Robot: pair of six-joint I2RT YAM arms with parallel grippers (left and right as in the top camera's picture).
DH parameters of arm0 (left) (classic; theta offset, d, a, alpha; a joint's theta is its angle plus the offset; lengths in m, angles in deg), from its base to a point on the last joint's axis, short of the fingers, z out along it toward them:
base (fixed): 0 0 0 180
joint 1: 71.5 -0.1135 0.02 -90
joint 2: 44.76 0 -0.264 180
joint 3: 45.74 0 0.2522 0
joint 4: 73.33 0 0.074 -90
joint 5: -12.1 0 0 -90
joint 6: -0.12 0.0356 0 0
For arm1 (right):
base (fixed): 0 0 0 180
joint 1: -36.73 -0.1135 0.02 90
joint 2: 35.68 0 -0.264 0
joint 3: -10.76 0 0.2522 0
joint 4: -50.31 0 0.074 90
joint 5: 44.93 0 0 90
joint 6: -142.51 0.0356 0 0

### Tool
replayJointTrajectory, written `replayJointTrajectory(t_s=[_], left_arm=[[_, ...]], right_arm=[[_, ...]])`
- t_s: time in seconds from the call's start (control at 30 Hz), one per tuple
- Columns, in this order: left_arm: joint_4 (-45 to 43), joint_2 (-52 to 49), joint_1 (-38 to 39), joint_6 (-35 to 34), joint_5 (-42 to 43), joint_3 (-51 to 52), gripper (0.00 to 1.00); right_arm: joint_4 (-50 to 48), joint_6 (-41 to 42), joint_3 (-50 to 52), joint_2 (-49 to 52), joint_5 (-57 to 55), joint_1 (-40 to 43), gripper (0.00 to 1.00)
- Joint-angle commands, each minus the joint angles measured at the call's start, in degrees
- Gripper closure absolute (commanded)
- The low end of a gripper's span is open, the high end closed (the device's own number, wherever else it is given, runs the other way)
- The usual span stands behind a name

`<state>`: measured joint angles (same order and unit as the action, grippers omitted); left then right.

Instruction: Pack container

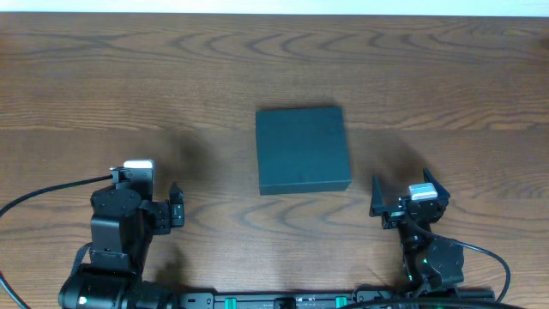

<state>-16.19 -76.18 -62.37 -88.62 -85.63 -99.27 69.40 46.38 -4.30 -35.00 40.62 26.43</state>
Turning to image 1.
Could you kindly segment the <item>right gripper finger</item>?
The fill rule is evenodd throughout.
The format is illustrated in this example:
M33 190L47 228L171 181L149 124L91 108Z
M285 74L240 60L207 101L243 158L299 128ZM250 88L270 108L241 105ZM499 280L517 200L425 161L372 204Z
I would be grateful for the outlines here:
M432 175L431 171L427 167L423 169L423 176L426 183L431 183L433 185L439 199L450 199L450 193L435 179L435 177Z
M369 210L369 216L381 216L386 210L385 202L383 200L383 193L376 174L372 176L372 188L371 188L371 206Z

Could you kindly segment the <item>dark green gift box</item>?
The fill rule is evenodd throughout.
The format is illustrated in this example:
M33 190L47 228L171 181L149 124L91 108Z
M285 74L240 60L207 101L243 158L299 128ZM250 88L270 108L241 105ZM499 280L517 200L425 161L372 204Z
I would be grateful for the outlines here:
M338 106L258 111L256 157L264 196L344 191L352 182Z

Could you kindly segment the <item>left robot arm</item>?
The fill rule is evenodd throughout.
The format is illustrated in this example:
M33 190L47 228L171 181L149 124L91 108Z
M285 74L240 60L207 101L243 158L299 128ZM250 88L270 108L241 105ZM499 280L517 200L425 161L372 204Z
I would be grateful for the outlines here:
M75 257L62 286L62 308L178 308L177 295L142 273L155 235L184 225L184 193L172 184L165 201L130 185L110 185L91 196L92 241Z

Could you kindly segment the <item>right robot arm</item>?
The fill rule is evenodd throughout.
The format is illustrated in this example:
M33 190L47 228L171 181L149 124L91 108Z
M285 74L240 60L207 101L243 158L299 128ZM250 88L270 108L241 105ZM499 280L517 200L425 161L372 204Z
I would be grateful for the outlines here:
M442 218L450 194L428 169L423 175L424 181L410 185L408 194L394 205L384 201L379 179L372 177L369 216L379 216L384 229L398 230L403 269L410 281L405 293L412 297L451 289L464 281L463 248L431 231L431 224Z

